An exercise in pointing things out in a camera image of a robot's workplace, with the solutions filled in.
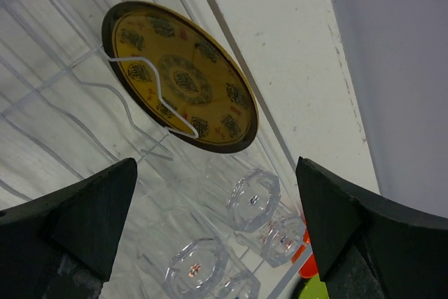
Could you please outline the olive yellow plate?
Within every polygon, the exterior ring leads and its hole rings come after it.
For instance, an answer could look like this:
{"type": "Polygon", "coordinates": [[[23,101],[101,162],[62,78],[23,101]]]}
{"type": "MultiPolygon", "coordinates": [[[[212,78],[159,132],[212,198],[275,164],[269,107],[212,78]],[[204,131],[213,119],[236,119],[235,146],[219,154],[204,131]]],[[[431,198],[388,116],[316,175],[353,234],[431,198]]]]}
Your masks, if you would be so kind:
{"type": "Polygon", "coordinates": [[[244,73],[192,20],[124,1],[106,12],[101,30],[115,77],[156,123],[214,153],[238,153],[255,140],[258,108],[244,73]]]}

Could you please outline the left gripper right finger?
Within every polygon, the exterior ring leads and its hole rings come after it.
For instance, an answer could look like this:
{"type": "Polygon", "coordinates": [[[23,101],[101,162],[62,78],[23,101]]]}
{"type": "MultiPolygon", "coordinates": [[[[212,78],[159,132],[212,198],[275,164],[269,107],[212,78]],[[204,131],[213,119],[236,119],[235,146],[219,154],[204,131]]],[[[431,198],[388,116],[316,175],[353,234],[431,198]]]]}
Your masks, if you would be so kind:
{"type": "Polygon", "coordinates": [[[299,158],[295,170],[330,298],[446,298],[447,219],[406,207],[299,158]]]}

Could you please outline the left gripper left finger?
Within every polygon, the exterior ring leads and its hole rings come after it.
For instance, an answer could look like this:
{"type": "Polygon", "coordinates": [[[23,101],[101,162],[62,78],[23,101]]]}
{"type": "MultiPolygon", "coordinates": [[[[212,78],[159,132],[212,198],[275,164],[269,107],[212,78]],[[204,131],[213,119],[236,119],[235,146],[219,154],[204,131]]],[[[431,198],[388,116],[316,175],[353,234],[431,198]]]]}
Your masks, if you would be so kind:
{"type": "Polygon", "coordinates": [[[137,183],[126,158],[1,210],[2,298],[98,298],[111,278],[137,183]]]}

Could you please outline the lime green plate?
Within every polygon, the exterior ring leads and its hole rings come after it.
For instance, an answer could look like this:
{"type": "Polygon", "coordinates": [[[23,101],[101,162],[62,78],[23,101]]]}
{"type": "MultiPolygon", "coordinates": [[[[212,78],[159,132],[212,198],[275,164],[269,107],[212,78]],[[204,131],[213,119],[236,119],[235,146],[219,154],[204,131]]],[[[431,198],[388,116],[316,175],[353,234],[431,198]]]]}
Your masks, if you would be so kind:
{"type": "Polygon", "coordinates": [[[326,283],[318,275],[301,279],[297,285],[297,299],[329,299],[326,283]]]}

